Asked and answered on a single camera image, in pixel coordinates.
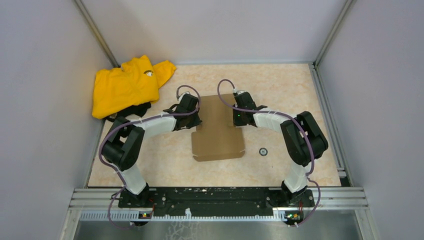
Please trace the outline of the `aluminium frame rail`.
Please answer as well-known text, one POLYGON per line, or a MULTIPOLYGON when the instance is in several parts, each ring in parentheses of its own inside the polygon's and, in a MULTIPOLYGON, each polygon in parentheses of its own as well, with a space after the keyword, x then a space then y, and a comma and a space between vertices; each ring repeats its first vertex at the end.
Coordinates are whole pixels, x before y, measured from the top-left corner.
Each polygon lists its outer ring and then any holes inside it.
POLYGON ((82 188, 69 204, 82 221, 115 222, 285 222, 311 211, 368 207, 360 187, 310 187, 291 203, 279 187, 153 187, 145 203, 118 188, 82 188))

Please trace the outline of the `brown cardboard box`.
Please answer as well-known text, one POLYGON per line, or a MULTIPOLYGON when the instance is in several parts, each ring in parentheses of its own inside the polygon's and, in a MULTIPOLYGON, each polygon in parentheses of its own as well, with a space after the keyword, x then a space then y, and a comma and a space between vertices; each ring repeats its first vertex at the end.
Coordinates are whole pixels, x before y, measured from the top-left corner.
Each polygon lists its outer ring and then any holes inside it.
POLYGON ((232 94, 202 96, 198 116, 202 123, 191 134, 192 155, 198 162, 242 158, 245 140, 241 128, 234 126, 232 94))

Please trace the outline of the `yellow shirt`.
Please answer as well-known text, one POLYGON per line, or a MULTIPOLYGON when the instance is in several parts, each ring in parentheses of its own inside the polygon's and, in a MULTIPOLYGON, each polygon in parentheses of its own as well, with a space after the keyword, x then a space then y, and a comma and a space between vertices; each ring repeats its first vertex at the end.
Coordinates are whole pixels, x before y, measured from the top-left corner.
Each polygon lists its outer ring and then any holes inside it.
POLYGON ((152 64, 146 55, 134 57, 120 67, 99 70, 94 80, 91 115, 103 119, 131 106, 157 102, 159 89, 176 70, 169 60, 152 64))

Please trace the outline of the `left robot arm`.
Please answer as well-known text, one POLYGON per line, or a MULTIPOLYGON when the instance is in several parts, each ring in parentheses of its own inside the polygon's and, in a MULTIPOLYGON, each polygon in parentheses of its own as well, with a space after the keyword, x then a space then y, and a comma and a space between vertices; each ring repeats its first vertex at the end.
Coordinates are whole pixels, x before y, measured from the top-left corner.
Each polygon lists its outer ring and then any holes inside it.
POLYGON ((160 134, 190 129, 201 124, 200 97, 189 92, 160 114, 141 120, 118 117, 99 146, 99 160, 116 171, 123 183, 124 207, 149 203, 149 185, 137 166, 144 140, 160 134))

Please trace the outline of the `black garment under shirt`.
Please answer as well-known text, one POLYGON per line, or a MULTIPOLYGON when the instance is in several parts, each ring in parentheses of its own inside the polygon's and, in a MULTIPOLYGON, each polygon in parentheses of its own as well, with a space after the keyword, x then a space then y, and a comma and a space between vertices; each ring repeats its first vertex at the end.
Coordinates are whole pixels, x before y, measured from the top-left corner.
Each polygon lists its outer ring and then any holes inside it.
POLYGON ((152 104, 150 102, 142 103, 140 105, 132 105, 123 110, 118 111, 117 113, 113 113, 112 115, 105 117, 104 120, 113 123, 118 117, 126 118, 130 115, 136 115, 142 118, 146 114, 148 109, 151 108, 151 106, 152 104))

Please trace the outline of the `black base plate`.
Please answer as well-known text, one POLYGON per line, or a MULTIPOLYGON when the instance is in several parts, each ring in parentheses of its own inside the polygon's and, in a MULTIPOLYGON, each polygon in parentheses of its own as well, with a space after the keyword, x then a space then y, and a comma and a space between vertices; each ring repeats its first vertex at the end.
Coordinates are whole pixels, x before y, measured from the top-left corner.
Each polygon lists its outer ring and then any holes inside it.
POLYGON ((295 204, 282 198, 281 187, 151 187, 145 206, 123 204, 128 200, 118 195, 119 208, 152 208, 155 217, 255 217, 270 216, 273 208, 308 208, 315 206, 307 189, 295 204))

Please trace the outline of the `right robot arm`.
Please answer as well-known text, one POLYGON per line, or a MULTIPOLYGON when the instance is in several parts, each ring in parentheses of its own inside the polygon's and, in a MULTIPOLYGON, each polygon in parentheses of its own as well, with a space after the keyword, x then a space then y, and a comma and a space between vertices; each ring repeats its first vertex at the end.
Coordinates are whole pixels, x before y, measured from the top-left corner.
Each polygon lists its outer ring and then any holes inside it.
POLYGON ((291 116, 264 105, 257 106, 247 91, 236 90, 233 96, 234 126, 250 125, 282 134, 292 163, 289 174, 281 183, 281 199, 287 206, 295 206, 307 189, 315 161, 329 147, 321 128, 308 111, 291 116))

